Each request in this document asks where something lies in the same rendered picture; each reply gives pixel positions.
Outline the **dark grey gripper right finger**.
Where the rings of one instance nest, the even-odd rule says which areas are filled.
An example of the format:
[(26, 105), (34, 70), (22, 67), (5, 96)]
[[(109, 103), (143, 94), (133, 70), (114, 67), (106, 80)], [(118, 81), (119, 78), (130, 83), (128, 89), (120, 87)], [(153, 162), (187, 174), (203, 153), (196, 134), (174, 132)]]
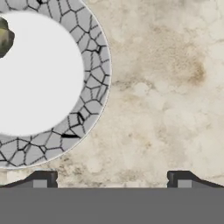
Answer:
[(201, 179), (191, 171), (168, 171), (167, 179), (167, 187), (169, 188), (224, 188), (224, 185)]

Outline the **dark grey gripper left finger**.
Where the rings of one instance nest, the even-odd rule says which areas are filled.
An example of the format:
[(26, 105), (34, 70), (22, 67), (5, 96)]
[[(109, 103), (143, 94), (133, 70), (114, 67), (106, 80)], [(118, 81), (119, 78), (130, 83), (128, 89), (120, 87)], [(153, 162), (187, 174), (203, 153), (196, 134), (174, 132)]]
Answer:
[(1, 185), (1, 188), (57, 188), (58, 173), (56, 171), (34, 171), (27, 178)]

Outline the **white plate with crackle rim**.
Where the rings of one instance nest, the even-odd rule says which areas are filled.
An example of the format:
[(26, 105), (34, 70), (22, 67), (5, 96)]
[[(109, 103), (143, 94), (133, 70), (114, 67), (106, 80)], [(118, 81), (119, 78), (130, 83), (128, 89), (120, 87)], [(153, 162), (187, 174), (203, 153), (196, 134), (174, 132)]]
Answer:
[(58, 158), (97, 123), (111, 85), (109, 44), (82, 0), (0, 0), (0, 16), (32, 17), (31, 27), (59, 27), (45, 45), (25, 34), (25, 52), (12, 67), (8, 90), (0, 73), (0, 169), (23, 169)]

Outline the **olive green dumpling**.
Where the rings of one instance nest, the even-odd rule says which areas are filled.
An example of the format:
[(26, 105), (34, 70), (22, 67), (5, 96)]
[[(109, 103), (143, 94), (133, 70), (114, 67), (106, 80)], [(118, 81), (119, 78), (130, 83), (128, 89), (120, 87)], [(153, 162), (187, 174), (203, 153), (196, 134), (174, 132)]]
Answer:
[(15, 33), (9, 28), (8, 22), (0, 17), (0, 59), (12, 48)]

